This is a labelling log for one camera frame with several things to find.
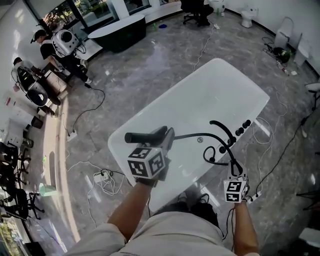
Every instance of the person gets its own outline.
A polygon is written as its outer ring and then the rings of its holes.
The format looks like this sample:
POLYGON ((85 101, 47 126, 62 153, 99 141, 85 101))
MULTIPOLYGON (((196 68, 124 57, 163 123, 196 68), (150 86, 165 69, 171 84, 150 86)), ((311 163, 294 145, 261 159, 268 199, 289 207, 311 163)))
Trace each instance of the person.
MULTIPOLYGON (((17 85, 18 68, 31 70, 33 72, 34 80, 37 81, 43 87, 43 89, 48 94, 48 98, 51 100, 51 102, 57 106, 60 106, 61 101, 58 99, 58 96, 54 91, 54 89, 47 83, 46 78, 43 76, 42 71, 39 68, 35 67, 30 61, 22 60, 20 57, 17 57, 14 59, 13 69, 11 72, 11 78, 15 82, 15 85, 13 86, 13 89, 15 92, 18 92, 20 90, 20 87, 17 85)), ((52 117, 56 116, 55 112, 46 105, 40 106, 39 108, 46 114, 51 115, 52 117)))
POLYGON ((83 59, 74 57, 73 54, 66 55, 65 57, 59 57, 51 43, 43 43, 44 40, 50 40, 52 37, 52 35, 47 35, 43 29, 38 30, 34 34, 34 40, 41 45, 40 51, 43 59, 47 59, 59 72, 62 72, 63 70, 57 64, 57 60, 72 75, 80 78, 88 85, 91 84, 92 80, 82 72, 80 67, 78 67, 78 65, 83 65, 85 68, 87 68, 88 63, 83 59))
POLYGON ((186 196, 160 209, 135 234, 153 188, 136 185, 107 223, 85 235, 65 256, 259 256, 258 240, 246 202, 236 203, 234 253, 222 244, 217 215, 206 194, 188 209, 186 196))

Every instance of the white sneaker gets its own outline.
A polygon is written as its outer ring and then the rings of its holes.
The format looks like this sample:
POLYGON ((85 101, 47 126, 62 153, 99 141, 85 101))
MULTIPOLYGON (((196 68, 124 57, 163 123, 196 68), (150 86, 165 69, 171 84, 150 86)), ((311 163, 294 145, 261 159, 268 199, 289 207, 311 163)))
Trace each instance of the white sneaker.
POLYGON ((92 83, 92 80, 88 77, 88 79, 85 81, 85 83, 90 85, 92 83))
POLYGON ((86 61, 85 59, 80 60, 80 64, 88 69, 88 61, 86 61))

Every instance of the white cable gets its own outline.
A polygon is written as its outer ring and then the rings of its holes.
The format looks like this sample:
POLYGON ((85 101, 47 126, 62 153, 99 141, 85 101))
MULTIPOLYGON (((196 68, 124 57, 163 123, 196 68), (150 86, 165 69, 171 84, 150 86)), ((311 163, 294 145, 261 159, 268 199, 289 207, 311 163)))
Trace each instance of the white cable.
POLYGON ((86 161, 86 162, 80 161, 80 162, 77 162, 76 164, 72 165, 72 166, 67 170, 67 172, 69 172, 73 167, 77 166, 78 164, 90 164, 91 166, 93 166, 93 167, 95 167, 95 168, 98 168, 98 169, 100 170, 99 172, 96 172, 96 173, 93 174, 93 186, 92 186, 92 188, 89 190, 88 194, 86 195, 86 199, 87 199, 87 201, 88 201, 88 213, 89 213, 89 215, 90 215, 91 220, 92 220, 93 223, 94 223, 94 226, 97 227, 97 223, 96 223, 95 219, 93 218, 93 216, 92 216, 92 214, 91 214, 91 211, 90 211, 90 200, 89 200, 89 194, 90 194, 91 191, 94 190, 94 188, 95 188, 95 183, 96 183, 96 182, 95 182, 95 176, 101 175, 101 174, 108 176, 108 181, 102 180, 102 181, 100 181, 100 182, 97 182, 96 184, 102 189, 102 191, 103 191, 105 194, 107 194, 107 195, 109 195, 109 196, 113 196, 113 195, 117 194, 117 193, 120 191, 120 189, 121 189, 121 187, 122 187, 122 184, 124 183, 124 180, 125 180, 125 175, 123 175, 122 181, 121 181, 121 183, 120 183, 117 191, 115 192, 116 182, 115 182, 115 180, 112 178, 112 176, 110 175, 110 173, 112 172, 111 170, 102 169, 102 168, 100 168, 100 167, 92 164, 92 163, 89 162, 89 161, 86 161), (111 191, 108 191, 108 190, 105 189, 105 186, 106 186, 106 185, 109 185, 109 184, 111 185, 111 191))
POLYGON ((279 103, 285 107, 285 112, 284 112, 284 114, 281 114, 281 115, 278 116, 278 120, 277 120, 277 122, 276 122, 276 124, 275 124, 274 131, 272 130, 272 127, 271 127, 271 125, 268 123, 268 121, 266 121, 266 120, 263 119, 262 117, 257 117, 257 118, 256 118, 256 119, 260 119, 260 120, 266 122, 266 123, 268 124, 268 126, 270 127, 271 137, 270 137, 270 140, 269 140, 268 142, 260 142, 260 141, 257 140, 257 138, 256 138, 256 136, 255 136, 255 132, 254 132, 254 122, 252 123, 252 134, 253 134, 253 137, 254 137, 254 139, 256 140, 256 142, 259 143, 259 144, 268 144, 268 143, 271 142, 270 145, 269 145, 269 147, 266 149, 266 151, 264 151, 264 153, 262 154, 262 156, 261 156, 261 158, 260 158, 260 160, 259 160, 259 162, 258 162, 258 170, 259 170, 260 184, 261 184, 261 189, 260 189, 259 192, 262 192, 262 190, 263 190, 263 182, 262 182, 262 175, 261 175, 260 163, 261 163, 262 159, 264 158, 265 154, 268 152, 269 149, 271 149, 271 147, 272 147, 272 145, 273 145, 273 143, 274 143, 275 133, 276 133, 276 131, 277 131, 277 126, 278 126, 278 124, 279 124, 280 118, 281 118, 281 117, 284 117, 284 116, 288 113, 288 106, 279 100, 278 95, 280 95, 280 96, 282 96, 282 95, 281 95, 279 92, 276 92, 275 95, 276 95, 276 98, 277 98, 277 100, 279 101, 279 103))
POLYGON ((210 37, 208 38, 208 40, 206 41, 206 44, 204 45, 204 48, 203 48, 203 50, 201 51, 201 55, 200 55, 200 57, 198 58, 198 61, 197 61, 197 63, 194 65, 194 67, 193 67, 193 71, 192 71, 192 73, 193 72, 195 72, 196 71, 196 67, 197 67, 197 65, 199 64, 199 62, 200 62, 200 59, 201 59, 201 57, 203 56, 203 54, 204 54, 204 51, 205 51, 205 49, 206 49, 206 47, 207 47, 207 44, 209 43, 209 40, 212 38, 212 36, 213 36, 213 34, 214 34, 214 26, 212 26, 212 29, 211 29, 211 35, 210 35, 210 37))

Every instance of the black bathtub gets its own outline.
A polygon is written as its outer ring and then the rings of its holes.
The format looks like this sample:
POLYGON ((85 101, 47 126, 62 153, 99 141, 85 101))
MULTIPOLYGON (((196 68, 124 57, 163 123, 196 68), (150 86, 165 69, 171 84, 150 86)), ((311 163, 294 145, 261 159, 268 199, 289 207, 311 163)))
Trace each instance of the black bathtub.
POLYGON ((146 19, 142 14, 132 15, 101 27, 88 35, 101 47, 114 53, 122 52, 146 36, 146 19))

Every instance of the power plug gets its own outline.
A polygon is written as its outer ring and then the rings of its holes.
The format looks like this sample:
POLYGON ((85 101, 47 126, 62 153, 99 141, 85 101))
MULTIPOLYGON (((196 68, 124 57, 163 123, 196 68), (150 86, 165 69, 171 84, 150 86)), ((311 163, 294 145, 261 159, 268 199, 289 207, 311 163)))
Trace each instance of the power plug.
POLYGON ((106 174, 104 174, 103 176, 101 175, 101 173, 99 173, 99 174, 97 174, 97 175, 95 175, 94 176, 94 182, 95 183, 101 183, 101 182, 103 182, 103 181, 107 181, 107 180, 109 180, 109 175, 106 175, 106 174))
POLYGON ((253 203, 255 200, 257 200, 258 198, 260 198, 261 195, 262 195, 261 191, 259 191, 257 194, 254 194, 254 195, 252 196, 252 199, 249 198, 249 199, 247 200, 248 204, 253 203))

